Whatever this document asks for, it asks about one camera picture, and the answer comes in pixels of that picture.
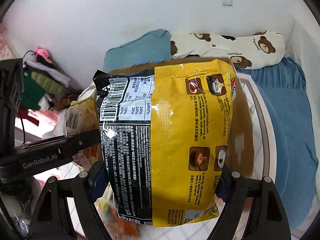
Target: white wall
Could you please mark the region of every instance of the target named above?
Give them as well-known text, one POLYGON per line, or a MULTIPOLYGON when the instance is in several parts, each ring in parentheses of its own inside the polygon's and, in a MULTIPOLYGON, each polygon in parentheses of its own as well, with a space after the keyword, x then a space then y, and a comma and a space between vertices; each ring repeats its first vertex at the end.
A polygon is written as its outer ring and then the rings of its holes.
POLYGON ((18 54, 37 45, 49 49, 85 88, 106 50, 147 31, 245 36, 267 29, 287 40, 294 15, 310 13, 304 6, 302 0, 233 0, 233 7, 222 0, 16 0, 4 25, 18 54))

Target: bear print pillow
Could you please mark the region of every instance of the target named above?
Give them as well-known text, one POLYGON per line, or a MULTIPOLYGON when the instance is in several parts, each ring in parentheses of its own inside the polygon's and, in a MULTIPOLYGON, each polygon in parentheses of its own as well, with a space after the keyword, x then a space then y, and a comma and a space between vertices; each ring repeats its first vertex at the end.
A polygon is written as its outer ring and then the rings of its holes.
POLYGON ((260 69, 275 65, 284 53, 283 35, 268 31, 250 37, 208 33, 171 35, 172 58, 228 57, 236 69, 260 69))

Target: barcode number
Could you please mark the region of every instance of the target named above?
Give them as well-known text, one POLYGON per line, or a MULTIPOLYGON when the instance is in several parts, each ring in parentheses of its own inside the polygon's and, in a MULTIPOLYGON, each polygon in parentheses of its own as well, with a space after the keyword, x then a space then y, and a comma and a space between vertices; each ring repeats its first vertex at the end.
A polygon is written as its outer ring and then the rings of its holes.
POLYGON ((127 83, 128 80, 110 84, 108 96, 103 99, 100 107, 100 121, 116 120, 116 115, 119 108, 118 104, 123 97, 127 83))
POLYGON ((79 119, 79 114, 77 114, 77 113, 70 114, 70 116, 66 122, 66 127, 72 128, 72 129, 77 129, 78 119, 79 119))

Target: wall switch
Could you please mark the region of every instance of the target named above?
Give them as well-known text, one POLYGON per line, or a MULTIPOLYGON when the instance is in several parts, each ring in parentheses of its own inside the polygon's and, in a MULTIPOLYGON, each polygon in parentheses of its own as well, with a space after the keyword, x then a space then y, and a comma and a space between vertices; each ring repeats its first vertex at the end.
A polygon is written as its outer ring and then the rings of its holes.
POLYGON ((232 0, 222 0, 223 6, 232 6, 232 0))

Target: pink plush toy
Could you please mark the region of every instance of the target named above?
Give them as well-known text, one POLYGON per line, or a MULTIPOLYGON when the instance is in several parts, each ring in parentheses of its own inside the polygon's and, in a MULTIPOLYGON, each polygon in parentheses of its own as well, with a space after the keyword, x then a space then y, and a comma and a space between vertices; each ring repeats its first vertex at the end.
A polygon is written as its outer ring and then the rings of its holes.
POLYGON ((49 64, 52 64, 52 61, 49 59, 50 53, 49 51, 45 49, 41 49, 39 46, 37 46, 33 52, 36 54, 35 59, 37 58, 37 55, 43 57, 43 59, 48 62, 49 64))

